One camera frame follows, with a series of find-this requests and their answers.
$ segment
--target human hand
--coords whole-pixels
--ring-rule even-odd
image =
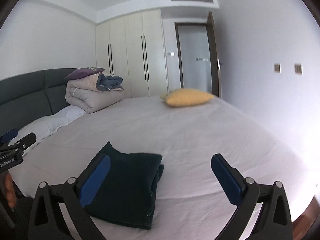
[[[13,188],[13,180],[9,172],[4,177],[5,198],[10,208],[14,208],[17,204],[17,197]]]

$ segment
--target brown wooden door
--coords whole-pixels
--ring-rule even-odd
[[[208,15],[207,21],[207,33],[209,41],[210,61],[211,61],[211,80],[212,80],[212,94],[217,97],[221,97],[220,89],[220,66],[219,66],[219,55],[217,50],[216,38],[215,38],[215,26],[212,12]]]

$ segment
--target dark green headboard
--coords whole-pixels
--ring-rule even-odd
[[[40,70],[0,81],[0,136],[68,106],[65,77],[74,70]]]

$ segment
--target light switch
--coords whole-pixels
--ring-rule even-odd
[[[298,75],[302,75],[302,64],[294,64],[294,72]]]
[[[275,72],[281,73],[281,65],[280,64],[275,64]]]

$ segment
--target white pillow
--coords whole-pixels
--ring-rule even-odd
[[[81,109],[78,106],[67,106],[57,112],[55,116],[57,117],[66,117],[70,122],[74,121],[75,119],[87,114],[86,111]]]
[[[31,149],[36,147],[44,139],[55,133],[60,127],[67,125],[69,122],[66,117],[57,117],[55,115],[41,117],[25,127],[21,128],[18,132],[18,136],[13,138],[9,145],[12,145],[27,136],[29,133],[34,133],[37,137],[36,142],[28,149],[24,150],[23,156],[26,155]]]

